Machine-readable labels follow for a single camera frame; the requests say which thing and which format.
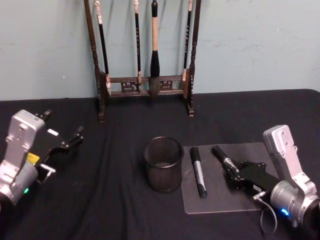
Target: blue led light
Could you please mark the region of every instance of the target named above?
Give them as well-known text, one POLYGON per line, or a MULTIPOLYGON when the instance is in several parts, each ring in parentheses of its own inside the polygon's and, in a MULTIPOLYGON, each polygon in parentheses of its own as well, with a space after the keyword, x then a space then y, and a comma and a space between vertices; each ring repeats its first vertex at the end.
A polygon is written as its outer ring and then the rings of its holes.
POLYGON ((288 212, 286 209, 282 208, 282 209, 281 209, 281 212, 282 212, 284 215, 289 216, 289 212, 288 212))

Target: black marker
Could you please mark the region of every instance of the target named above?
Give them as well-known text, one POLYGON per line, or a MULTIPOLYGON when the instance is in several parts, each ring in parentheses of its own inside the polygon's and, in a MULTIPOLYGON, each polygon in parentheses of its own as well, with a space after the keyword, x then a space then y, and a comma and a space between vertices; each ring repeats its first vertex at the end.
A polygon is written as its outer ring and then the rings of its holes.
POLYGON ((199 150, 196 146, 191 148, 190 155, 191 155, 191 162, 194 168, 196 183, 198 186, 199 196, 200 198, 204 199, 207 196, 207 189, 205 186, 204 175, 202 173, 199 150))

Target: table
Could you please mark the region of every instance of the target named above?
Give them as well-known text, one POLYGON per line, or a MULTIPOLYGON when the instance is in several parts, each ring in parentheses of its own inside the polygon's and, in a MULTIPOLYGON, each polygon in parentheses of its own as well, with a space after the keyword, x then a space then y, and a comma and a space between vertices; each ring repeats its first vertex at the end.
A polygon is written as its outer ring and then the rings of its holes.
POLYGON ((142 151, 157 136, 184 146, 263 142, 264 130, 287 124, 301 166, 320 188, 320 94, 299 90, 196 94, 195 117, 184 101, 162 96, 114 99, 105 124, 97 120, 93 98, 0 102, 0 158, 11 116, 25 109, 52 109, 47 126, 69 137, 84 126, 84 142, 75 154, 49 165, 57 169, 41 187, 16 206, 5 240, 291 240, 299 229, 280 221, 263 237, 260 213, 187 215, 181 188, 161 194, 146 181, 142 151))

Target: black mesh pen holder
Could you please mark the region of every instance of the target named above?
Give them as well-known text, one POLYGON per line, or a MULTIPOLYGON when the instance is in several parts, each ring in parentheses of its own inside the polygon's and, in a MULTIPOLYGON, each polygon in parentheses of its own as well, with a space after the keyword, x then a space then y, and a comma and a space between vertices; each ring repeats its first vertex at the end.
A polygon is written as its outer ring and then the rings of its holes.
POLYGON ((143 158, 150 186, 157 192, 168 193, 180 186, 184 148, 169 137, 156 137, 145 147, 143 158))

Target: white sticker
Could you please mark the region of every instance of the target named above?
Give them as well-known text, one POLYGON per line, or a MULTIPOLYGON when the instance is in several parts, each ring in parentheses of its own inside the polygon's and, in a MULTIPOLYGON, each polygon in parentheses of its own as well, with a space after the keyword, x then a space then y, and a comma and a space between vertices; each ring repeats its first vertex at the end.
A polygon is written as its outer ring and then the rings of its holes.
POLYGON ((52 134, 52 135, 55 135, 55 136, 58 136, 59 133, 57 133, 56 131, 52 130, 52 129, 48 129, 47 131, 48 133, 52 134))
POLYGON ((256 186, 256 185, 253 185, 253 188, 254 188, 255 190, 257 190, 259 193, 262 191, 261 188, 258 187, 258 186, 256 186))
POLYGON ((101 15, 98 15, 98 23, 102 24, 102 16, 101 15))

